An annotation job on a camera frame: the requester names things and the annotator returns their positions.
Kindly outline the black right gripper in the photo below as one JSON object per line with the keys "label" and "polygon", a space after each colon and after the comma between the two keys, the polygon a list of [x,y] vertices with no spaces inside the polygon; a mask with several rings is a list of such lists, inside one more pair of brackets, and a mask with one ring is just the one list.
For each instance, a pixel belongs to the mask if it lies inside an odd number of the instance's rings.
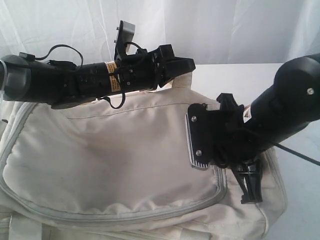
{"label": "black right gripper", "polygon": [[245,130],[244,105],[238,105],[231,93],[217,97],[218,110],[209,112],[212,137],[212,163],[220,168],[233,166],[233,174],[242,190],[241,204],[256,204],[262,198],[262,161],[257,159],[259,140]]}

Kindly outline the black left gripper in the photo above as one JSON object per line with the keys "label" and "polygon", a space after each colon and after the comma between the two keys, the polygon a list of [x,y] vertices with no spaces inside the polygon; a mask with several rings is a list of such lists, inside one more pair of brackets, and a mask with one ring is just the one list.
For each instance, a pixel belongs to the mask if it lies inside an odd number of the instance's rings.
{"label": "black left gripper", "polygon": [[124,93],[155,90],[195,69],[194,60],[175,57],[170,44],[161,45],[150,52],[140,47],[135,54],[127,54],[123,59],[117,60],[117,79],[120,90]]}

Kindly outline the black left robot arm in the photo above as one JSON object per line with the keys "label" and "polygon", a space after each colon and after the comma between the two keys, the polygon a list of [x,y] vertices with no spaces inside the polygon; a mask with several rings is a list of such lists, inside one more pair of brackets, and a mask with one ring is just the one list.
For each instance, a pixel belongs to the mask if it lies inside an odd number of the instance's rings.
{"label": "black left robot arm", "polygon": [[117,47],[112,62],[76,65],[70,61],[7,55],[0,60],[0,93],[5,101],[43,103],[52,109],[73,108],[95,100],[135,91],[153,91],[176,77],[191,73],[191,58],[175,56],[172,46],[153,51],[137,47],[127,54],[126,42]]}

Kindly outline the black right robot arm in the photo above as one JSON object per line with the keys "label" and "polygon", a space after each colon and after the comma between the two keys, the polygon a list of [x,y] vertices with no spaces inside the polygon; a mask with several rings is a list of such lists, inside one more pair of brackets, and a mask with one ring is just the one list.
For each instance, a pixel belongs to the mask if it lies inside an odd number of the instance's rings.
{"label": "black right robot arm", "polygon": [[262,156],[268,149],[320,118],[320,56],[285,62],[273,85],[249,107],[222,106],[210,118],[215,162],[229,167],[242,192],[241,203],[262,202]]}

